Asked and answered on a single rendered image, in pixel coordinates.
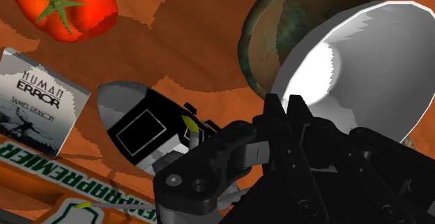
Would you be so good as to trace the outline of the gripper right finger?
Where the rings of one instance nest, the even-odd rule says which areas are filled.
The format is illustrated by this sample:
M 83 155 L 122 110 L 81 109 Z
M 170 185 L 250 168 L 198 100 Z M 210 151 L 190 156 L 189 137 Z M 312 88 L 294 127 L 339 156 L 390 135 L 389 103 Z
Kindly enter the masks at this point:
M 312 169 L 355 224 L 435 224 L 435 159 L 371 129 L 345 134 L 292 95 L 287 116 Z

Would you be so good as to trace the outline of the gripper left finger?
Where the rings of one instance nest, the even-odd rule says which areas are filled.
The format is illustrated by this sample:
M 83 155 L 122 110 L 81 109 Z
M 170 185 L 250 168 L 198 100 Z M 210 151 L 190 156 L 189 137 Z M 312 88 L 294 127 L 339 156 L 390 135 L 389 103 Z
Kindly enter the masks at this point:
M 301 96 L 290 96 L 284 109 L 268 94 L 251 123 L 231 122 L 156 174 L 158 224 L 328 224 L 301 147 L 311 120 Z M 253 165 L 262 166 L 262 177 L 221 216 L 223 192 Z

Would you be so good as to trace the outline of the white bowl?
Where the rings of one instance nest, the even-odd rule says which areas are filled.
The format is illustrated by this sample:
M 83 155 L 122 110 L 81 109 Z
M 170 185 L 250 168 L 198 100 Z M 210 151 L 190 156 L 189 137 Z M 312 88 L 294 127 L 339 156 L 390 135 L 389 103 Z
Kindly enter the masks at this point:
M 290 51 L 271 91 L 343 133 L 357 127 L 401 142 L 435 98 L 435 12 L 414 1 L 373 1 L 340 12 Z

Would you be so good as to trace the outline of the green brown bowl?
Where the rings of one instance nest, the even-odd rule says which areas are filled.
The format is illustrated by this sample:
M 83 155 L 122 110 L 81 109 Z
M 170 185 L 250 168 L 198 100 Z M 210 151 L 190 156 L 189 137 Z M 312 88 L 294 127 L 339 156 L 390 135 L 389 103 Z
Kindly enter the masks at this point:
M 292 49 L 314 28 L 350 8 L 381 0 L 257 0 L 238 42 L 238 62 L 260 98 L 270 92 Z

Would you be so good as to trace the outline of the orange box with green lettering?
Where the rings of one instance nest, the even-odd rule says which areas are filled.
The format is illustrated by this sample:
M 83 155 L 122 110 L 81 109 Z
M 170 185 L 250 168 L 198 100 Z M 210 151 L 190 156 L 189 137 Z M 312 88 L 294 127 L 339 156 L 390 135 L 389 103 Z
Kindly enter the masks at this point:
M 72 134 L 55 159 L 0 135 L 0 207 L 36 220 L 67 197 L 154 205 L 152 177 L 108 140 Z

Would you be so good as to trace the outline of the grey book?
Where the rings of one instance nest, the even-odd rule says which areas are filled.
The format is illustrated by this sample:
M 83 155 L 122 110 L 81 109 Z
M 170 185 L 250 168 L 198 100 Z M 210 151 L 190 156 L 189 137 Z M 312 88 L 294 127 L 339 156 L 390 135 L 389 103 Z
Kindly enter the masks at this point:
M 0 58 L 0 133 L 57 156 L 91 92 L 7 47 Z

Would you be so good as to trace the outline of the red tomato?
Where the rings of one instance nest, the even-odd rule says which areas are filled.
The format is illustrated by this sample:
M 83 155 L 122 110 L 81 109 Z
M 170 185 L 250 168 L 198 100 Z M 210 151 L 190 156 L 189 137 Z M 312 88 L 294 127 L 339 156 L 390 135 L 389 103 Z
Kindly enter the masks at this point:
M 116 0 L 15 0 L 37 29 L 60 42 L 80 42 L 111 29 L 119 9 Z

